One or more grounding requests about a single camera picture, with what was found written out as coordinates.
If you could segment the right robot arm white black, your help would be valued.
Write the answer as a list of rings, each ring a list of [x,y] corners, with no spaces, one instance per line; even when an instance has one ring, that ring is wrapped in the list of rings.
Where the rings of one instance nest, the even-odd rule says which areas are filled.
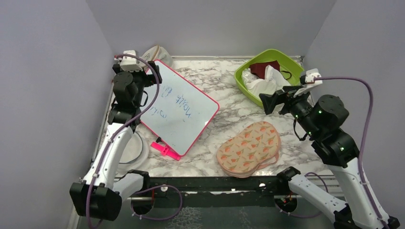
[[[271,114],[276,105],[283,104],[282,115],[294,116],[312,142],[315,153],[333,173],[344,194],[338,199],[311,183],[294,167],[277,174],[276,189],[281,194],[290,191],[302,196],[326,215],[336,229],[396,229],[397,218],[389,216],[377,201],[371,201],[366,177],[360,174],[360,151],[354,139],[341,130],[349,115],[339,97],[323,95],[311,105],[308,94],[295,95],[296,86],[285,86],[273,95],[260,94],[264,111]]]

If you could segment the white bra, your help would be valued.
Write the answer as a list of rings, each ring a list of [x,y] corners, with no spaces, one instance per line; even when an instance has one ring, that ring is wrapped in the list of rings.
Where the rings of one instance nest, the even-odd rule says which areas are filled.
[[[264,79],[252,74],[250,68],[243,70],[242,81],[248,92],[257,98],[259,98],[260,94],[272,95],[275,91],[282,89],[284,86],[291,86],[281,72],[271,65],[266,66]]]

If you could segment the peach floral mesh laundry bag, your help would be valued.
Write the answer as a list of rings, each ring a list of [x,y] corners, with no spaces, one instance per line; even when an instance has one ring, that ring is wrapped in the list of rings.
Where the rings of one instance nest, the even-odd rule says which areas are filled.
[[[274,126],[260,121],[223,143],[216,159],[227,175],[247,178],[257,170],[277,163],[280,147],[281,139]]]

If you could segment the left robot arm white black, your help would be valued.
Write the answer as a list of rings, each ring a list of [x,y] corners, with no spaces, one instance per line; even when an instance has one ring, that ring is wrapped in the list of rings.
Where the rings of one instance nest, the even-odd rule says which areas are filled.
[[[124,149],[139,125],[141,115],[151,107],[142,102],[144,89],[160,86],[162,82],[155,62],[149,61],[147,66],[150,74],[144,70],[124,70],[118,64],[113,66],[115,98],[107,119],[106,136],[88,173],[69,190],[79,216],[114,221],[124,200],[133,193],[144,196],[150,190],[147,172],[131,170],[119,181],[114,181]]]

